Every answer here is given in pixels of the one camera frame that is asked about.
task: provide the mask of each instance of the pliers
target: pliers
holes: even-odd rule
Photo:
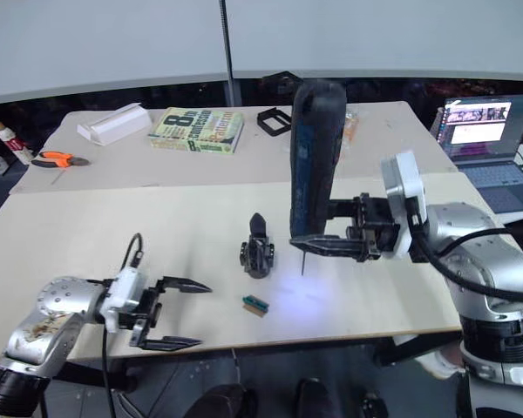
[[[44,168],[66,168],[70,165],[89,165],[89,161],[85,158],[74,157],[72,154],[64,152],[45,151],[38,154],[39,157],[47,158],[47,161],[42,159],[33,159],[31,163]]]

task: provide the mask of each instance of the small bottle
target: small bottle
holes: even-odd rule
[[[0,122],[0,139],[6,144],[10,151],[12,151],[16,157],[25,165],[29,165],[33,159],[33,154],[25,146],[25,144],[19,139],[16,133],[7,128]]]

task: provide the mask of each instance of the book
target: book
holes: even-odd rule
[[[232,154],[243,126],[244,117],[237,111],[169,107],[149,138],[159,148]]]

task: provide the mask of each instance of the laptop screen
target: laptop screen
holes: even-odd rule
[[[523,135],[523,95],[448,98],[438,142],[453,162],[514,158]]]

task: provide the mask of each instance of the white wall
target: white wall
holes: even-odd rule
[[[236,78],[523,79],[523,0],[227,0]]]
[[[217,0],[0,0],[0,102],[226,78]]]

